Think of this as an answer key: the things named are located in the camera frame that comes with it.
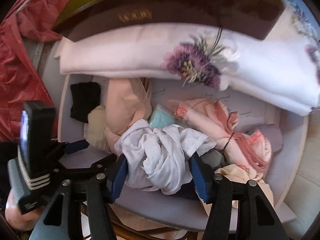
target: wooden floor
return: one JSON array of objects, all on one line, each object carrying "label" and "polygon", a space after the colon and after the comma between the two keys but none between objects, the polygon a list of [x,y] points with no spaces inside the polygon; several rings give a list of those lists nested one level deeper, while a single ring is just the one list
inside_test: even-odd
[{"label": "wooden floor", "polygon": [[[126,226],[131,227],[135,230],[148,230],[148,229],[153,229],[153,228],[160,228],[164,227],[165,225],[162,225],[160,223],[150,221],[148,219],[145,219],[143,217],[140,217],[138,215],[135,215],[127,210],[124,210],[117,204],[112,204],[110,205],[112,210],[116,213],[116,215],[119,217],[122,223],[124,223]],[[88,218],[82,214],[81,217],[82,220],[82,230],[83,230],[83,235],[88,236],[90,234],[90,229],[89,229],[89,221]],[[177,232],[169,232],[169,233],[164,233],[160,235],[156,235],[155,237],[159,237],[162,239],[179,239],[180,237],[184,236],[186,230],[180,230]],[[202,239],[203,233],[198,234],[198,239]],[[124,240],[123,238],[117,236],[118,240]]]}]

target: red fabric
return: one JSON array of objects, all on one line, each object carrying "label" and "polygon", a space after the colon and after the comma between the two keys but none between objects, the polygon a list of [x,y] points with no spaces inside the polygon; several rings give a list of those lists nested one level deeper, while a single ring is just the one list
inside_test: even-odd
[{"label": "red fabric", "polygon": [[24,101],[41,100],[53,106],[21,36],[41,42],[60,39],[51,27],[69,0],[30,0],[16,13],[24,1],[17,0],[0,25],[0,141],[19,139]]}]

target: teal plastic package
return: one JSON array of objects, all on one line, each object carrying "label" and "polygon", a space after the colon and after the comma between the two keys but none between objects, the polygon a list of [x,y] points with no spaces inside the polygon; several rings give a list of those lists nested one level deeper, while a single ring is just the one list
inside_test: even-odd
[{"label": "teal plastic package", "polygon": [[168,110],[161,105],[157,105],[153,110],[149,124],[152,128],[164,128],[168,125],[174,124],[175,118]]}]

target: white garment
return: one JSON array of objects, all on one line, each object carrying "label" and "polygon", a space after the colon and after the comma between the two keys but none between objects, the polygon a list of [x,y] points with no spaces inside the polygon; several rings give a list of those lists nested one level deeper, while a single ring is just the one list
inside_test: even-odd
[{"label": "white garment", "polygon": [[[222,73],[220,90],[230,85],[300,115],[318,106],[316,66],[305,52],[308,38],[294,33],[291,15],[287,8],[264,41],[223,30],[219,45],[229,47],[222,51],[228,62],[214,63]],[[119,28],[75,43],[63,39],[60,73],[180,79],[161,68],[164,55],[182,42],[193,44],[190,35],[201,34],[212,45],[217,32],[216,27],[159,23]]]},{"label": "white garment", "polygon": [[126,184],[144,191],[161,189],[166,195],[176,193],[192,179],[187,160],[199,156],[216,145],[207,135],[179,125],[152,128],[141,119],[116,142],[118,155],[128,160]]}]

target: metal screw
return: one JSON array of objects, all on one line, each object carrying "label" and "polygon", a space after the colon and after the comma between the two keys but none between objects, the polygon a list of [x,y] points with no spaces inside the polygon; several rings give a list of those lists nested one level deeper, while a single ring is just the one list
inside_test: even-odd
[{"label": "metal screw", "polygon": [[214,176],[213,176],[216,180],[222,180],[223,176],[220,174],[220,173],[216,173]]},{"label": "metal screw", "polygon": [[98,173],[97,174],[97,179],[104,179],[106,176],[104,175],[104,173]]},{"label": "metal screw", "polygon": [[63,185],[63,186],[68,186],[68,185],[70,185],[70,183],[71,183],[70,179],[65,179],[65,180],[62,182],[62,185]]},{"label": "metal screw", "polygon": [[250,185],[251,187],[255,187],[255,186],[257,185],[257,182],[256,182],[255,180],[250,179],[250,180],[249,180],[249,185]]}]

